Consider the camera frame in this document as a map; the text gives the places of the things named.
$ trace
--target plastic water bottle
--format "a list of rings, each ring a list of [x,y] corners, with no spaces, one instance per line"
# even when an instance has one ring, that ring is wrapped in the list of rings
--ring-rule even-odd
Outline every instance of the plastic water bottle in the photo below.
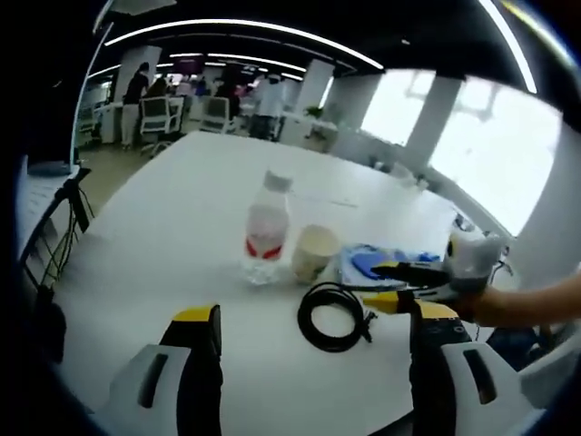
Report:
[[[250,207],[242,268],[253,284],[278,280],[277,264],[289,230],[287,194],[291,185],[291,179],[267,171],[262,188]]]

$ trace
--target bottle cap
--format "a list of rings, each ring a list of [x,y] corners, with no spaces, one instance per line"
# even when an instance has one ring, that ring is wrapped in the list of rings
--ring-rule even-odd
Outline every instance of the bottle cap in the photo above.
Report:
[[[264,187],[276,193],[287,193],[292,186],[290,177],[282,177],[268,170],[264,175]]]

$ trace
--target black ceiling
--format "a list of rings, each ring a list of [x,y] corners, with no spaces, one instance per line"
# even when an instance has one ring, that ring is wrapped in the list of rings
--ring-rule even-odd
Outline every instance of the black ceiling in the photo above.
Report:
[[[573,37],[574,22],[578,23],[575,11],[564,11],[555,5],[558,3],[566,2],[538,0],[536,7],[578,52],[581,45]],[[502,6],[498,9],[523,48],[539,97],[559,107],[570,106],[576,95],[570,74],[525,25]],[[177,5],[143,15],[111,16],[115,21],[111,38],[150,25],[187,19],[247,19],[328,38],[361,52],[385,68],[424,68],[454,76],[477,75],[526,89],[504,38],[477,0],[360,0],[304,5],[272,1],[225,5],[178,0]],[[409,45],[402,44],[403,39]],[[169,61],[169,55],[174,53],[214,52],[262,57],[302,67],[307,67],[316,57],[336,63],[336,75],[379,72],[333,47],[296,35],[240,25],[184,25],[137,35],[104,47],[94,70],[118,64],[125,50],[143,44],[162,47],[160,62]]]

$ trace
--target window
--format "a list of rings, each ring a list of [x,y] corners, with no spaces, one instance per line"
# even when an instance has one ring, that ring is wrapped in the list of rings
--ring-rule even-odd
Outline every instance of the window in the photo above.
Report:
[[[553,166],[560,114],[506,86],[489,83],[485,91],[482,82],[470,78],[461,90],[430,164],[517,236]],[[494,99],[480,116],[473,110],[492,98],[486,94]]]
[[[379,80],[361,129],[405,146],[435,75],[430,71],[388,71]]]

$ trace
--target coiled black cable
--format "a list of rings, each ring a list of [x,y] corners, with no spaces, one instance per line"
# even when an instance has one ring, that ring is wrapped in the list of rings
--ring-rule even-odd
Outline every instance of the coiled black cable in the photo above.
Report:
[[[353,317],[355,328],[346,336],[328,336],[315,327],[312,322],[312,311],[319,306],[338,305]],[[377,315],[365,312],[358,298],[349,290],[335,282],[319,283],[305,294],[300,302],[297,320],[302,335],[315,347],[325,352],[345,352],[353,347],[360,337],[372,342],[369,334],[369,323]]]

